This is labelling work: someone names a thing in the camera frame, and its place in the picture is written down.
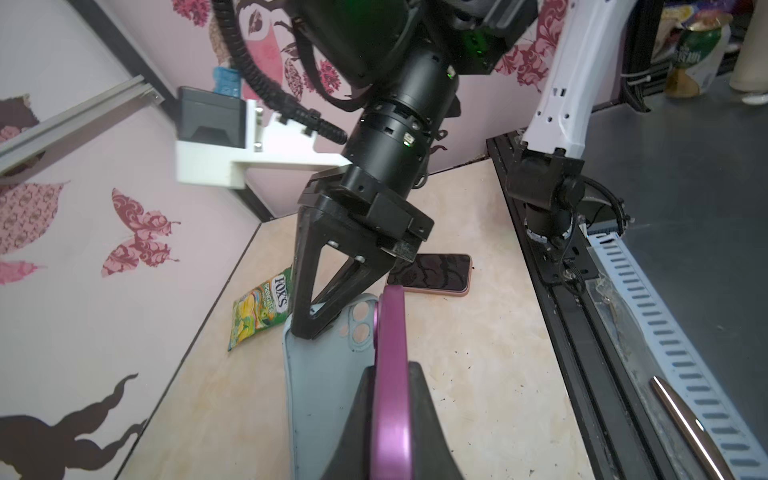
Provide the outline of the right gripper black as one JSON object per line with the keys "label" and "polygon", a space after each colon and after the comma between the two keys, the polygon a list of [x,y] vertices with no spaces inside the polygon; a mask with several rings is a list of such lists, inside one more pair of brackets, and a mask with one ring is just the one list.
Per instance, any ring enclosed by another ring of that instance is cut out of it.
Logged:
{"label": "right gripper black", "polygon": [[[385,276],[397,257],[413,261],[434,226],[428,215],[352,164],[314,174],[299,204],[291,331],[301,339],[317,337],[345,305]],[[376,243],[337,242],[348,259],[315,297],[322,249],[336,242],[333,218],[324,212],[372,233]]]}

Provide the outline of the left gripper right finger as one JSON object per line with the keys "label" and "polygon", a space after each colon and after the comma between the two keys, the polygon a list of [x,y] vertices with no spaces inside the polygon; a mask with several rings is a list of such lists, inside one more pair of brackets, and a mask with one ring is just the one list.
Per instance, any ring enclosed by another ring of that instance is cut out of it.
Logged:
{"label": "left gripper right finger", "polygon": [[463,479],[432,401],[423,369],[408,362],[410,432],[414,479]]}

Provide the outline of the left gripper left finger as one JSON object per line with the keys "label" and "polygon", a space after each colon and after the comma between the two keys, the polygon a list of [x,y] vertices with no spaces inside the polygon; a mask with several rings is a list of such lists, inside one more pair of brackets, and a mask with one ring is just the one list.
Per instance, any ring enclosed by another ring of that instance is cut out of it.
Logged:
{"label": "left gripper left finger", "polygon": [[342,435],[322,479],[363,480],[370,477],[375,376],[374,366],[363,371]]}

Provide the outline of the light blue phone case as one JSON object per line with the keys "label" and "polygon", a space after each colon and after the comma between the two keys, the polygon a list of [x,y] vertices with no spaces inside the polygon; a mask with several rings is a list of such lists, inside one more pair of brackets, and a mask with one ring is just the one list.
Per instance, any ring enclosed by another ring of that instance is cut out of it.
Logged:
{"label": "light blue phone case", "polygon": [[353,406],[360,379],[375,361],[374,319],[378,298],[358,296],[317,338],[283,329],[283,357],[291,477],[319,479]]}

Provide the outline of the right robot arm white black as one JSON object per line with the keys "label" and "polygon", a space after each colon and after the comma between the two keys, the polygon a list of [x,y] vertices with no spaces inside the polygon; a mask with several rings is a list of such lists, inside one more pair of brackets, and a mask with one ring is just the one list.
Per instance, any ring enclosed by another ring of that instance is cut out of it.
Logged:
{"label": "right robot arm white black", "polygon": [[442,122],[461,113],[459,81],[492,73],[538,17],[534,1],[290,1],[297,50],[318,80],[323,54],[360,95],[344,165],[313,175],[299,204],[292,333],[319,336],[432,230],[407,198]]}

